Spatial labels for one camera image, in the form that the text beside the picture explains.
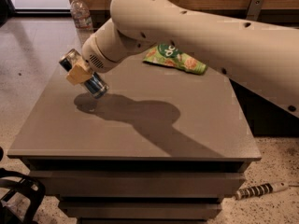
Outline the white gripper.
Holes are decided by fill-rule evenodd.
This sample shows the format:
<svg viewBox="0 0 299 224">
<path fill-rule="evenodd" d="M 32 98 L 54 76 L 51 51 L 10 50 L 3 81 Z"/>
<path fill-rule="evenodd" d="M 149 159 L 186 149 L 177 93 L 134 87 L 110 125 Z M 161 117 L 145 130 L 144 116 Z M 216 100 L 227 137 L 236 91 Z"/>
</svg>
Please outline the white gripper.
<svg viewBox="0 0 299 224">
<path fill-rule="evenodd" d="M 66 75 L 66 79 L 72 85 L 81 84 L 89 80 L 92 77 L 92 70 L 104 74 L 118 65 L 106 58 L 100 51 L 96 44 L 95 34 L 92 34 L 83 44 L 82 57 L 91 68 L 82 59 L 76 60 Z"/>
</svg>

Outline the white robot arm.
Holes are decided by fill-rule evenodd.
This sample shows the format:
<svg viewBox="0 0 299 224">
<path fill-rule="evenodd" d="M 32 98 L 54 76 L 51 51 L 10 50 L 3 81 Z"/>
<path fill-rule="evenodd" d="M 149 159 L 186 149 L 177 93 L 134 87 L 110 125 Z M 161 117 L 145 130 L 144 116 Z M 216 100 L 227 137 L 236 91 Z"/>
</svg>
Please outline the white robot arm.
<svg viewBox="0 0 299 224">
<path fill-rule="evenodd" d="M 183 51 L 299 117 L 299 30 L 178 7 L 168 0 L 112 0 L 109 20 L 60 60 L 82 84 L 155 45 Z"/>
</svg>

